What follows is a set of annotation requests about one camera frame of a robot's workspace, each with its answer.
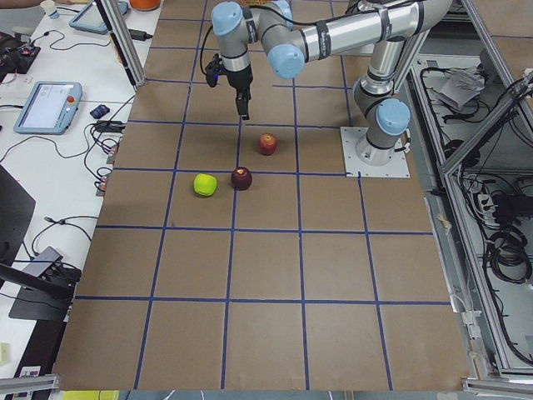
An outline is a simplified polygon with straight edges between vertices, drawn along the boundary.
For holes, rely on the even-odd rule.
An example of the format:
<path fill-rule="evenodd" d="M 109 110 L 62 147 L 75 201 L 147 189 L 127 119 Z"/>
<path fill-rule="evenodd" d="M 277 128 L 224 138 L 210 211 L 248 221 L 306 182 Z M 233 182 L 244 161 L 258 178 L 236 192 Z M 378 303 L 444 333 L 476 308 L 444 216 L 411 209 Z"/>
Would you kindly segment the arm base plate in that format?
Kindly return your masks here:
<path fill-rule="evenodd" d="M 345 174 L 350 178 L 410 178 L 406 154 L 409 143 L 401 136 L 395 146 L 381 150 L 373 147 L 366 137 L 367 127 L 341 127 L 341 146 Z"/>

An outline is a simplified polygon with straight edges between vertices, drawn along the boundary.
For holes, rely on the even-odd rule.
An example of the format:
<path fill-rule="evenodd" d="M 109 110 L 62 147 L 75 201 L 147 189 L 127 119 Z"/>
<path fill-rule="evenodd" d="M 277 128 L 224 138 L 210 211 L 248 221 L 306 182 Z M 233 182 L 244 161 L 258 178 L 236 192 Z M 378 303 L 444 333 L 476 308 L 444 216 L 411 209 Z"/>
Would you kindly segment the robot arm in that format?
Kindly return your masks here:
<path fill-rule="evenodd" d="M 211 14 L 219 51 L 203 73 L 212 88 L 220 76 L 227 78 L 236 91 L 238 115 L 248 119 L 253 80 L 249 44 L 262 45 L 281 79 L 295 78 L 307 63 L 373 45 L 367 71 L 353 87 L 369 124 L 356 144 L 356 155 L 367 165 L 382 167 L 390 162 L 411 120 L 410 109 L 393 96 L 404 44 L 432 29 L 450 7 L 449 1 L 351 1 L 341 16 L 296 22 L 286 1 L 248 7 L 220 2 Z"/>

